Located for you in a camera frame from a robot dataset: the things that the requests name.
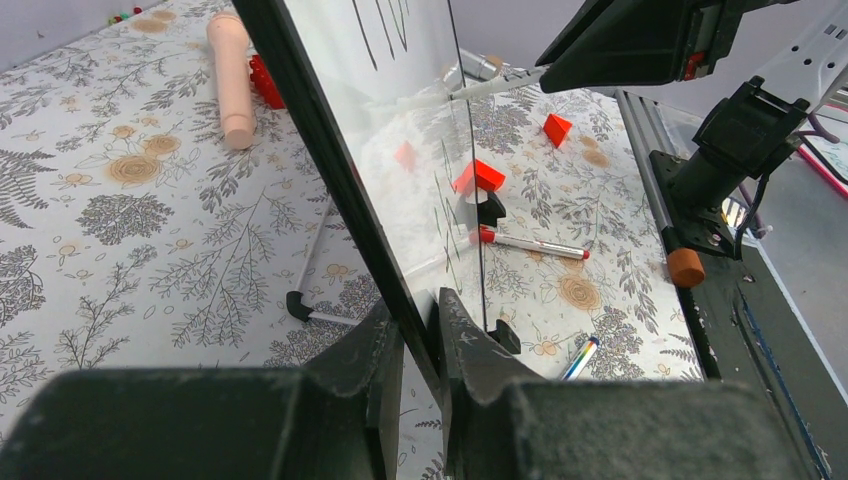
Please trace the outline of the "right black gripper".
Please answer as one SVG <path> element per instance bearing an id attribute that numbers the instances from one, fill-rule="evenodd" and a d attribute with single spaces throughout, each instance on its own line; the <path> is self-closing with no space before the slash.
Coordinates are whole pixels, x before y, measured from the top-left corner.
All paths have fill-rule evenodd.
<path id="1" fill-rule="evenodd" d="M 556 93 L 703 78 L 729 55 L 746 13 L 791 3 L 586 1 L 536 60 L 547 68 L 539 86 Z"/>

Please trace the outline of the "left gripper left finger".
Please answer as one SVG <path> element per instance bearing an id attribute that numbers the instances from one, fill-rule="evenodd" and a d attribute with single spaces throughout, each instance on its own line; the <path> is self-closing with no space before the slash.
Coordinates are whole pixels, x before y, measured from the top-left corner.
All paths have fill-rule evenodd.
<path id="1" fill-rule="evenodd" d="M 306 364 L 314 479 L 394 479 L 404 347 L 383 300 Z"/>

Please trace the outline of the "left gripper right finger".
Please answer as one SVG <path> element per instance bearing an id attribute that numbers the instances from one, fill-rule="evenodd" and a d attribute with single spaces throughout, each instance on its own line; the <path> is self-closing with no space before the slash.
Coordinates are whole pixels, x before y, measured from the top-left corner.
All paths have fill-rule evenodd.
<path id="1" fill-rule="evenodd" d="M 453 479 L 541 479 L 526 390 L 547 380 L 472 319 L 459 294 L 438 296 L 446 473 Z"/>

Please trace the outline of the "white whiteboard black frame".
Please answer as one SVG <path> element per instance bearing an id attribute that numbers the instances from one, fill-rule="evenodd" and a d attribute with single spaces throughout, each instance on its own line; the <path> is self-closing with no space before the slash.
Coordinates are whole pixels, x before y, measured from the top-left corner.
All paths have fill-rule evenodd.
<path id="1" fill-rule="evenodd" d="M 238 1 L 264 61 L 432 393 L 444 288 L 486 321 L 481 191 L 447 1 Z"/>

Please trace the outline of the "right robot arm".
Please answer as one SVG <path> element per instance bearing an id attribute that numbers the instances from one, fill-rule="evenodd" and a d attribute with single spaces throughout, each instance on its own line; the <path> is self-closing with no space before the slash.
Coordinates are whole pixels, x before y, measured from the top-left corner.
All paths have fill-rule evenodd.
<path id="1" fill-rule="evenodd" d="M 710 75 L 760 1 L 587 1 L 537 65 L 547 93 L 660 86 Z M 718 207 L 745 179 L 763 179 L 794 150 L 796 130 L 847 67 L 847 5 L 837 2 L 705 117 L 696 152 L 663 182 L 664 201 Z"/>

